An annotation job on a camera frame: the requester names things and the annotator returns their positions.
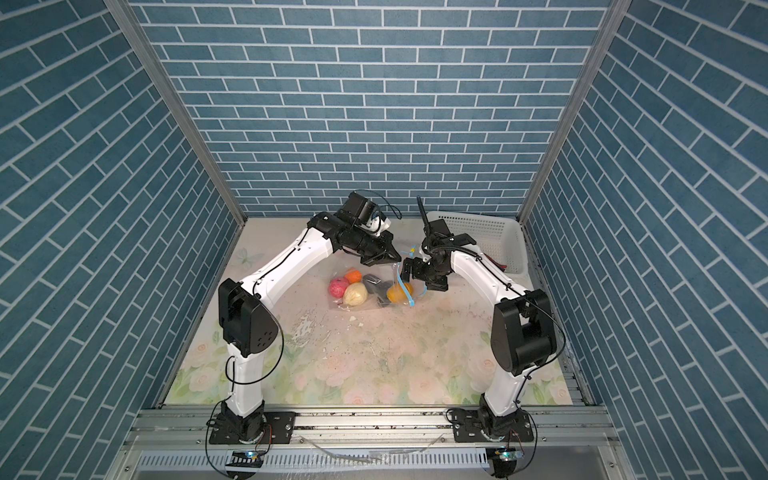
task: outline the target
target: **black mounting plate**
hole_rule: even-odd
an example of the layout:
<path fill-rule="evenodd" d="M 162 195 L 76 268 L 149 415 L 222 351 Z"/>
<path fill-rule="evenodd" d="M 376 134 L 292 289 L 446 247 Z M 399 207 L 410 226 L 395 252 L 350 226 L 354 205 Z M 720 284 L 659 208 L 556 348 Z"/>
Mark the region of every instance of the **black mounting plate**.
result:
<path fill-rule="evenodd" d="M 448 417 L 453 422 L 453 440 L 456 443 L 476 443 L 476 442 L 507 442 L 510 441 L 510 445 L 514 442 L 518 441 L 518 437 L 520 438 L 520 442 L 533 442 L 533 430 L 531 429 L 530 423 L 528 424 L 528 427 L 525 426 L 525 423 L 528 421 L 525 414 L 520 410 L 516 410 L 516 412 L 519 412 L 519 415 L 516 415 L 511 424 L 510 430 L 517 433 L 517 436 L 512 435 L 510 439 L 510 434 L 508 433 L 503 438 L 499 440 L 490 440 L 488 437 L 485 436 L 485 434 L 482 431 L 482 425 L 480 423 L 480 418 L 478 415 L 478 410 L 469 410 L 469 409 L 457 409 L 457 410 L 451 410 L 447 413 Z"/>
<path fill-rule="evenodd" d="M 272 426 L 272 443 L 277 445 L 290 443 L 291 436 L 293 435 L 293 424 L 296 422 L 296 413 L 265 412 L 264 416 L 266 417 L 264 432 L 267 435 L 269 435 L 270 425 Z M 217 414 L 217 417 L 223 422 L 221 413 Z M 208 443 L 210 445 L 238 445 L 244 448 L 249 445 L 247 443 L 240 443 L 237 436 L 228 434 L 226 429 L 211 429 Z M 266 448 L 268 444 L 268 439 L 262 439 L 259 442 L 259 448 Z"/>

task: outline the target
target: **orange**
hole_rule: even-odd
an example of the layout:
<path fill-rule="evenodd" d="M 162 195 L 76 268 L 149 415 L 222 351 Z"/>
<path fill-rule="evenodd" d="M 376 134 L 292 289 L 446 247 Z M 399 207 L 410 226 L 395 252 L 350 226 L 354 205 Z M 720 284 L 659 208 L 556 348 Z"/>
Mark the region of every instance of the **orange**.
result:
<path fill-rule="evenodd" d="M 408 289 L 408 293 L 411 294 L 411 298 L 413 298 L 413 287 L 410 283 L 405 282 L 403 285 L 406 286 L 406 289 Z M 386 297 L 389 299 L 392 303 L 407 303 L 408 297 L 406 296 L 406 293 L 402 290 L 402 287 L 399 283 L 395 283 L 386 291 Z"/>
<path fill-rule="evenodd" d="M 344 278 L 349 280 L 350 283 L 362 282 L 362 273 L 360 273 L 359 270 L 351 268 L 344 274 Z"/>

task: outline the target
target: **red object in basket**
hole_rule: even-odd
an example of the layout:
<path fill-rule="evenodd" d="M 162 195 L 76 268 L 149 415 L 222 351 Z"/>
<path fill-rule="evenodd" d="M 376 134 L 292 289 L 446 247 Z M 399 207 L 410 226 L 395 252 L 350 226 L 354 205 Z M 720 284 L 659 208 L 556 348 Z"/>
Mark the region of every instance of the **red object in basket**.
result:
<path fill-rule="evenodd" d="M 348 286 L 349 280 L 340 276 L 331 280 L 330 285 L 328 285 L 328 293 L 330 293 L 333 298 L 341 298 L 344 296 L 344 292 Z"/>

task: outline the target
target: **tiled wall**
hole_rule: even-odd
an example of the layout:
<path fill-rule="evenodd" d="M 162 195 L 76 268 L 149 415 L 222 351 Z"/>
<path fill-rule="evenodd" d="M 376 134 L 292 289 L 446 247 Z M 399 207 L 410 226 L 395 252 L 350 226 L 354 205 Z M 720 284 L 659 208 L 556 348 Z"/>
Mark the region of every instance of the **tiled wall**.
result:
<path fill-rule="evenodd" d="M 512 216 L 609 0 L 200 2 L 131 4 L 249 215 Z"/>
<path fill-rule="evenodd" d="M 767 26 L 634 0 L 529 225 L 642 478 L 768 478 Z"/>
<path fill-rule="evenodd" d="M 101 0 L 0 11 L 0 478 L 90 478 L 235 224 Z"/>

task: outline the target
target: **white plastic basket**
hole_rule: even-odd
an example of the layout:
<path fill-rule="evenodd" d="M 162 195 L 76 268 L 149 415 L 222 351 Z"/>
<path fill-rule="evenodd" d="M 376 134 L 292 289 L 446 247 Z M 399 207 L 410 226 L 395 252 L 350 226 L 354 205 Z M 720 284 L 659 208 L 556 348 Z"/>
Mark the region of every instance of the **white plastic basket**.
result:
<path fill-rule="evenodd" d="M 432 211 L 427 213 L 430 222 L 442 218 L 451 233 L 468 233 L 480 249 L 495 260 L 507 266 L 505 272 L 511 275 L 528 275 L 528 254 L 520 224 L 509 218 L 488 215 L 461 214 L 456 212 Z"/>

